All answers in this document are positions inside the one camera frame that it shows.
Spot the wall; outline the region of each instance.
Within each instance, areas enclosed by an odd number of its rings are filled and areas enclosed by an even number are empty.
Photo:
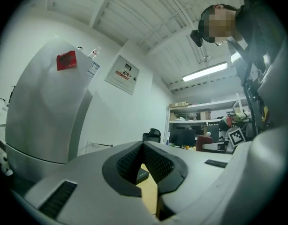
[[[104,81],[119,55],[140,70],[133,95]],[[113,145],[139,141],[150,128],[160,130],[163,139],[166,107],[173,101],[173,95],[147,66],[144,54],[128,41],[109,64],[109,69],[99,71],[99,77],[91,83],[94,97],[84,122],[80,148],[87,141]]]
[[[101,66],[89,85],[93,94],[81,135],[80,148],[87,141],[121,144],[139,141],[150,128],[165,130],[166,106],[173,96],[160,77],[148,67],[144,54],[131,42],[120,47],[89,26],[68,17],[41,10],[23,8],[12,19],[1,38],[0,97],[8,98],[35,53],[55,35],[89,54],[100,46],[96,62]],[[134,95],[104,81],[116,58],[121,55],[139,70]]]

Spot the sticker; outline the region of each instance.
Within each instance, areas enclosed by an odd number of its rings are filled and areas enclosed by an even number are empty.
[[[239,144],[245,142],[245,138],[243,136],[243,133],[242,133],[241,129],[239,129],[239,128],[235,131],[230,132],[228,134],[228,136],[229,136],[229,139],[230,139],[233,147],[236,147]]]
[[[129,80],[130,78],[132,78],[132,75],[129,73],[129,71],[126,71],[125,69],[116,71],[116,74],[120,75],[126,80]]]
[[[100,66],[96,62],[94,62],[93,65],[89,68],[87,74],[91,77],[94,77],[99,68]]]

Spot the red object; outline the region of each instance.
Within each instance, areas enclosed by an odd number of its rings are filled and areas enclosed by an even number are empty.
[[[213,143],[213,139],[212,139],[211,137],[202,136],[202,135],[197,136],[196,151],[197,151],[197,152],[209,151],[209,150],[203,149],[203,148],[202,148],[202,145],[204,145],[204,144],[210,144],[210,143]]]
[[[56,57],[56,67],[58,71],[71,68],[77,65],[75,51],[70,51]]]

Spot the cardboard box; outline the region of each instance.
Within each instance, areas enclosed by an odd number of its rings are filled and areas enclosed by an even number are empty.
[[[171,112],[169,121],[175,121],[175,119],[177,119],[177,117],[175,116],[173,112]]]
[[[241,112],[241,109],[239,107],[236,107],[235,108],[235,113],[240,113]]]
[[[200,120],[210,120],[210,119],[211,119],[211,112],[210,111],[200,113]]]
[[[169,104],[170,108],[173,108],[173,107],[184,107],[184,106],[189,106],[189,103],[188,102],[180,102],[180,103]]]

